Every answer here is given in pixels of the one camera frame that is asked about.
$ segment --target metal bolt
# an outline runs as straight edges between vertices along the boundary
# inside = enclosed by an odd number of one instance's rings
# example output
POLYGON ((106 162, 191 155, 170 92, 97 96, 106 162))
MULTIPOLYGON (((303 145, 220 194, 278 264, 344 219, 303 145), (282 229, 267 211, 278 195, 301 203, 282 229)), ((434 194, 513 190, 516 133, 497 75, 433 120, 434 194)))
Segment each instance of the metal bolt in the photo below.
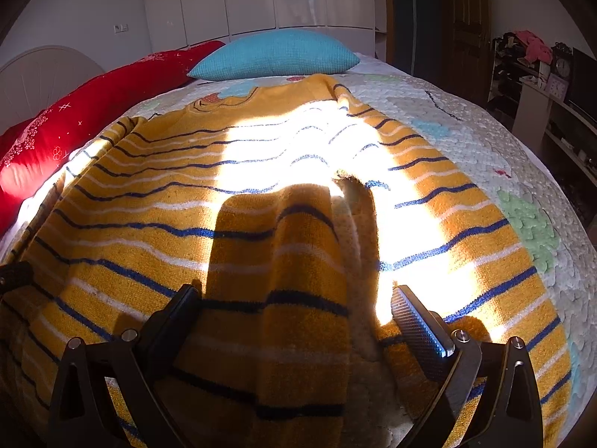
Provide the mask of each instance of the metal bolt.
POLYGON ((137 331, 135 329, 128 329, 122 332, 120 338, 125 342, 132 342, 134 339, 137 338, 137 331))
POLYGON ((467 334, 467 332, 464 330, 455 330, 452 332, 452 335, 454 335, 454 337, 456 337, 462 343, 467 343, 471 339, 469 334, 467 334))
POLYGON ((511 338, 512 345, 517 349, 524 348, 524 341, 520 337, 512 337, 511 338))
POLYGON ((79 337, 73 337, 67 343, 68 348, 71 350, 75 350, 80 345, 81 345, 81 339, 79 337))

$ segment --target blue pillow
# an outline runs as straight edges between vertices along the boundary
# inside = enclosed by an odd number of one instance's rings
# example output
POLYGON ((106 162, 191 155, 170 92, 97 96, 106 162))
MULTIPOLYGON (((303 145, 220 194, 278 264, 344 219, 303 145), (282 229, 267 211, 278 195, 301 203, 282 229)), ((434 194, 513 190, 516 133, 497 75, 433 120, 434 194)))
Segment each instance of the blue pillow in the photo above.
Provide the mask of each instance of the blue pillow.
POLYGON ((220 47, 199 62, 189 77, 205 80, 341 74, 360 59, 327 35, 280 29, 243 37, 220 47))

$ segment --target television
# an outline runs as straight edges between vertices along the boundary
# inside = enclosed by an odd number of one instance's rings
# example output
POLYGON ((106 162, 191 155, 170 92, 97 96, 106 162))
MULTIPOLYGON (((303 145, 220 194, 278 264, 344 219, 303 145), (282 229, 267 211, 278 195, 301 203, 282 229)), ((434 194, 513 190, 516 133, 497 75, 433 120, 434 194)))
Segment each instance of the television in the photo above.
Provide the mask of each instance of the television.
POLYGON ((568 104, 597 123, 597 61, 578 49, 572 57, 568 104))

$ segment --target quilted bedspread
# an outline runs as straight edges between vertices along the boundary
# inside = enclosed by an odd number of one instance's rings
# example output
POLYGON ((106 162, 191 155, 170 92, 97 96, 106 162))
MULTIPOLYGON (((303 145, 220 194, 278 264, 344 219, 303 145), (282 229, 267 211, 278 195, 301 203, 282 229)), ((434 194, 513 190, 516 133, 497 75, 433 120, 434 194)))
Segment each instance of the quilted bedspread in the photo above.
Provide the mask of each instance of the quilted bedspread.
MULTIPOLYGON (((455 163, 509 218, 534 259, 563 323, 571 355, 571 399, 562 413, 557 413, 565 417, 561 440, 597 387, 597 306, 589 302, 597 292, 595 248, 559 187, 485 110, 422 79, 382 71, 334 78, 364 103, 408 124, 455 163)), ((273 86, 302 78, 192 83, 145 101, 126 115, 150 118, 198 98, 218 100, 246 94, 255 85, 273 86)), ((410 429, 410 419, 388 389, 391 385, 391 376, 376 350, 365 340, 353 339, 347 410, 360 422, 344 433, 346 446, 395 446, 410 429)))

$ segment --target alarm clock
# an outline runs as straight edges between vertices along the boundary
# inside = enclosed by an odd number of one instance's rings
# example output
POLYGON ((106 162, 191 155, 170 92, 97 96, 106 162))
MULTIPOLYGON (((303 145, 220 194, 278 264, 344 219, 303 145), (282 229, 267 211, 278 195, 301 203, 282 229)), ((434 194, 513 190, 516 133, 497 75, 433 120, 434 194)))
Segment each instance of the alarm clock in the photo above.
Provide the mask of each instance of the alarm clock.
POLYGON ((553 47, 551 73, 568 82, 572 79, 572 50, 561 42, 553 47))
POLYGON ((551 73, 549 75, 549 79, 547 80, 547 87, 545 90, 555 98, 563 101, 566 98, 568 86, 569 82, 567 80, 563 80, 561 77, 551 73))

